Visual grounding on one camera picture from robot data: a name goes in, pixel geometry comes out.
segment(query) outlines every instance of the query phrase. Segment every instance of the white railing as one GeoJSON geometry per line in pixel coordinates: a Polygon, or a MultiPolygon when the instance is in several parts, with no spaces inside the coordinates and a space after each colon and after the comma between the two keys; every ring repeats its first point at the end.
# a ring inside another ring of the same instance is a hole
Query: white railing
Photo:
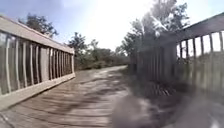
{"type": "Polygon", "coordinates": [[[74,51],[0,16],[0,110],[75,77],[74,51]]]}

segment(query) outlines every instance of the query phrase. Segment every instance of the handrail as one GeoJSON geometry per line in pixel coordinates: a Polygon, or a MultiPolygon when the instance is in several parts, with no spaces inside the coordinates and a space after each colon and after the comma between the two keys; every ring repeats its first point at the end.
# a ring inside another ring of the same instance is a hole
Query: handrail
{"type": "MultiPolygon", "coordinates": [[[[182,30],[178,30],[174,33],[161,36],[158,39],[154,40],[155,45],[153,47],[165,46],[167,44],[176,45],[179,42],[187,39],[193,39],[204,35],[208,35],[210,33],[220,32],[223,30],[224,30],[224,13],[221,13],[216,16],[210,17],[206,20],[203,20],[199,23],[193,24],[182,30]]],[[[148,49],[150,48],[145,46],[142,47],[139,51],[142,52],[148,49]]]]}
{"type": "Polygon", "coordinates": [[[18,37],[22,37],[41,45],[49,46],[55,49],[62,50],[74,54],[74,49],[64,46],[51,38],[9,18],[0,15],[0,30],[18,37]]]}
{"type": "Polygon", "coordinates": [[[0,110],[75,77],[74,49],[0,15],[0,110]]]}

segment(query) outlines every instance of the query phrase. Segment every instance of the tree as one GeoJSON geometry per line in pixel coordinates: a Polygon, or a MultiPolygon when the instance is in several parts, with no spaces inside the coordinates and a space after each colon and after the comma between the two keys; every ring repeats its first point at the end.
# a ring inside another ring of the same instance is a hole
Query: tree
{"type": "Polygon", "coordinates": [[[99,51],[98,51],[98,41],[96,41],[96,39],[93,39],[90,43],[90,46],[92,47],[92,57],[95,61],[99,60],[99,51]]]}
{"type": "Polygon", "coordinates": [[[187,4],[177,5],[176,2],[155,0],[154,7],[141,20],[132,22],[132,31],[127,33],[120,47],[129,56],[133,68],[136,68],[139,48],[153,46],[160,36],[188,25],[187,4]]]}
{"type": "Polygon", "coordinates": [[[28,14],[25,20],[19,19],[18,21],[44,35],[48,35],[51,38],[54,35],[58,35],[57,30],[52,25],[52,22],[48,22],[44,16],[28,14]]]}
{"type": "Polygon", "coordinates": [[[87,45],[85,44],[85,36],[75,32],[75,35],[69,41],[68,46],[74,48],[77,56],[83,54],[83,50],[87,48],[87,45]]]}

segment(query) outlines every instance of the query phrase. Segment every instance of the sunlight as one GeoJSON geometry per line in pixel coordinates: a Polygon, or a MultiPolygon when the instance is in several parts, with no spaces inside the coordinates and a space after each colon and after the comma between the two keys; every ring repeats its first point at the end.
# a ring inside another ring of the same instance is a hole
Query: sunlight
{"type": "Polygon", "coordinates": [[[96,0],[87,19],[85,35],[97,38],[100,47],[115,49],[131,29],[130,23],[141,19],[152,5],[151,0],[96,0]]]}

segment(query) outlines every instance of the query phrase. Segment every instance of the path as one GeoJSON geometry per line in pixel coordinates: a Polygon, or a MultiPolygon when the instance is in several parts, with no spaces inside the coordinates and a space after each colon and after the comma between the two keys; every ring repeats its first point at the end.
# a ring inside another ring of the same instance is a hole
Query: path
{"type": "Polygon", "coordinates": [[[78,72],[75,79],[1,112],[0,127],[109,127],[114,104],[127,94],[121,68],[78,72]]]}

